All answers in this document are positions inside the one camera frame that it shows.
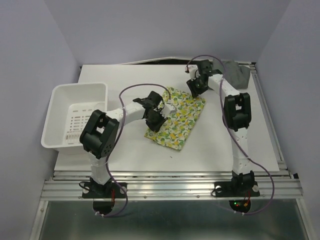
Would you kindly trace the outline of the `yellow floral skirt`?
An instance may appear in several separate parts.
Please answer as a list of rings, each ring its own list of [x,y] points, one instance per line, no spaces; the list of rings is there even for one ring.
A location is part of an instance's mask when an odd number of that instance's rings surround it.
[[[192,97],[190,93],[167,87],[162,95],[164,102],[172,102],[176,112],[172,113],[158,132],[147,129],[144,137],[163,147],[181,151],[196,125],[205,105],[203,97]]]

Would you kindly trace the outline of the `grey pleated skirt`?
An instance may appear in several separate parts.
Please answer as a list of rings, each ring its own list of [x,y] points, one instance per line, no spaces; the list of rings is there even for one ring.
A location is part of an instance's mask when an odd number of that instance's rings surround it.
[[[234,60],[227,60],[222,63],[223,64],[214,59],[212,62],[212,68],[222,72],[225,80],[235,89],[247,89],[249,86],[251,70],[246,66],[239,65]]]

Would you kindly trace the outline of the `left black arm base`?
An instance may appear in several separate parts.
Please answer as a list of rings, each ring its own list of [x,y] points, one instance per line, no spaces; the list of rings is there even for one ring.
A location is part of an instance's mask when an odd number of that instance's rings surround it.
[[[80,181],[78,185],[82,189],[81,197],[83,199],[105,199],[103,201],[93,201],[92,209],[96,216],[102,218],[118,216],[128,204],[127,183],[125,182],[116,184],[110,179],[104,185],[101,185],[90,178],[90,181]],[[121,199],[124,199],[125,203],[120,210],[115,211],[116,200]]]

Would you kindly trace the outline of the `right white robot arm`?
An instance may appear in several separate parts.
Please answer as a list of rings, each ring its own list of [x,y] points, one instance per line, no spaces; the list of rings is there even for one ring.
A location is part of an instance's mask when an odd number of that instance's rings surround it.
[[[222,121],[230,138],[233,156],[231,192],[242,195],[255,184],[252,164],[247,154],[248,128],[252,120],[251,97],[235,89],[225,76],[214,70],[209,60],[199,61],[196,66],[185,67],[190,80],[186,82],[193,98],[207,90],[214,90],[220,100]]]

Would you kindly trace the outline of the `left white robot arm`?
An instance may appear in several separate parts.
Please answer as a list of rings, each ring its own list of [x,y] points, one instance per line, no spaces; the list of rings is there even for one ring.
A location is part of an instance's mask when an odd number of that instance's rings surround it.
[[[89,117],[79,141],[88,153],[91,164],[90,181],[95,183],[94,191],[100,197],[111,193],[111,177],[104,161],[110,156],[119,140],[125,125],[134,121],[145,120],[146,125],[157,133],[176,108],[172,101],[167,103],[156,93],[151,91],[145,98],[135,98],[121,108],[102,112],[95,110]]]

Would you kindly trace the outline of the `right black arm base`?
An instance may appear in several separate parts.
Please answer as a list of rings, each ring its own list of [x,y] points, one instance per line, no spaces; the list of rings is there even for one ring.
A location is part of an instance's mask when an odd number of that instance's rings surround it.
[[[232,210],[246,214],[251,208],[251,198],[259,197],[258,183],[253,171],[247,174],[232,172],[230,181],[216,181],[211,192],[213,197],[231,198],[229,205]]]

